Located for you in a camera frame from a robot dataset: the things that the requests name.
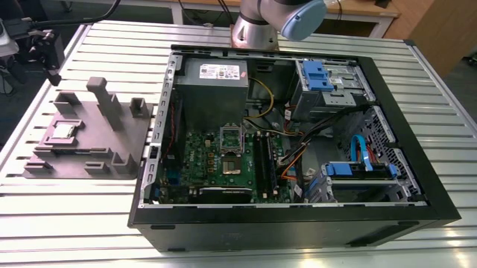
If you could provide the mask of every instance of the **aluminum extrusion table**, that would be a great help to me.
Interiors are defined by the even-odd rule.
[[[229,46],[227,28],[104,21],[80,26],[63,82],[47,82],[0,152],[0,266],[472,267],[477,263],[477,127],[420,51],[398,40],[314,35],[282,50],[370,56],[449,191],[462,220],[376,248],[159,253],[128,229],[135,181],[22,177],[64,90],[84,101],[90,76],[119,100],[158,103],[171,44]]]

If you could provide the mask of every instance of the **equipment in background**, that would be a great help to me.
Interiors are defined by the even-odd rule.
[[[59,85],[62,81],[59,70],[66,57],[60,33],[58,30],[44,30],[44,28],[106,20],[119,3],[120,0],[115,0],[110,10],[96,18],[42,22],[23,17],[23,11],[16,1],[8,0],[0,4],[3,9],[0,12],[0,68],[7,70],[16,83],[24,84],[28,80],[27,70],[22,64],[40,63],[51,84]]]
[[[24,166],[26,178],[136,178],[153,105],[142,98],[120,103],[106,84],[98,77],[87,83],[98,102],[79,101],[74,92],[56,97],[59,111]]]

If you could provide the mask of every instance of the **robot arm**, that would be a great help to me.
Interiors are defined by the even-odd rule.
[[[233,31],[235,47],[273,50],[277,31],[291,41],[301,41],[318,28],[333,0],[246,0]]]

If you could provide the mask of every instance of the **table surface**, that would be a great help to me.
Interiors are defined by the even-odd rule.
[[[183,3],[195,4],[218,4],[217,0],[182,0]],[[227,6],[239,6],[242,0],[225,0]],[[393,2],[389,3],[388,8],[381,8],[374,5],[374,0],[341,0],[344,14],[348,15],[368,15],[381,17],[398,17],[400,10],[396,8]],[[328,7],[328,12],[338,14],[340,4],[336,3]]]
[[[157,104],[171,44],[227,47],[230,31],[104,21],[76,32],[66,52],[63,82],[58,87],[44,84],[0,152],[0,266],[468,268],[477,263],[476,124],[438,77],[429,75],[418,52],[398,40],[313,35],[303,42],[281,38],[279,46],[374,58],[462,216],[442,228],[414,232],[374,248],[159,253],[126,226],[135,180],[22,177],[56,112],[51,102],[58,93],[74,91],[83,101],[92,100],[86,83],[90,76],[102,76],[120,101],[142,97]]]

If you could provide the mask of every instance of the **black cable on table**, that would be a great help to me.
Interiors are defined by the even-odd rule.
[[[99,21],[103,21],[110,18],[112,13],[115,12],[118,6],[119,6],[120,0],[115,0],[115,2],[111,5],[110,10],[99,17],[96,18],[80,18],[80,19],[71,19],[71,20],[55,20],[55,21],[40,21],[40,22],[32,22],[31,26],[32,28],[44,28],[44,27],[52,27],[52,26],[64,26],[64,25],[78,25],[78,24],[84,24],[84,23],[95,23]]]

